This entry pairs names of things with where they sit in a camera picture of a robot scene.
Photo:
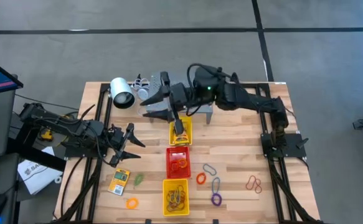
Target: white cylinder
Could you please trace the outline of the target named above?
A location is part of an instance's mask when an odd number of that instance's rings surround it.
[[[126,109],[134,104],[134,94],[124,78],[114,78],[110,86],[111,97],[115,107]]]

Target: gray floor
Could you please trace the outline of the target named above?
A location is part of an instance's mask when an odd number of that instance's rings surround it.
[[[360,0],[259,0],[264,27],[363,27]],[[2,29],[255,27],[250,1],[0,0]],[[363,32],[265,34],[274,78],[287,82],[307,143],[322,220],[363,223]],[[185,74],[192,62],[265,81],[255,33],[0,35],[0,65],[20,76],[18,94],[77,107],[87,81],[139,73]],[[26,102],[17,98],[14,110]],[[65,110],[47,109],[63,113]],[[21,223],[47,222],[58,187],[21,203]]]

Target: red plastic container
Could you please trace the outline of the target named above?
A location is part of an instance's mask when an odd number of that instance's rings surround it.
[[[189,148],[187,146],[170,147],[166,149],[167,177],[186,178],[191,176],[189,163]]]

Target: yellow bin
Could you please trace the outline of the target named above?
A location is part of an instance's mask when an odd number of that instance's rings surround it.
[[[163,180],[163,215],[189,215],[187,179]]]
[[[185,141],[177,142],[177,136],[174,131],[174,121],[172,121],[169,124],[169,145],[171,146],[192,145],[192,118],[190,116],[182,116],[180,117],[180,120],[182,121],[182,126],[186,130],[188,142]]]

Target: purple rubber band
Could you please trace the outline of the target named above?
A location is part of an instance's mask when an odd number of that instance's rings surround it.
[[[218,197],[219,198],[219,203],[215,203],[214,202],[214,197]],[[222,197],[221,197],[221,195],[219,195],[218,193],[216,193],[216,194],[213,194],[213,196],[212,196],[212,203],[215,205],[215,206],[220,206],[221,205],[221,201],[222,201],[223,199],[222,199]]]

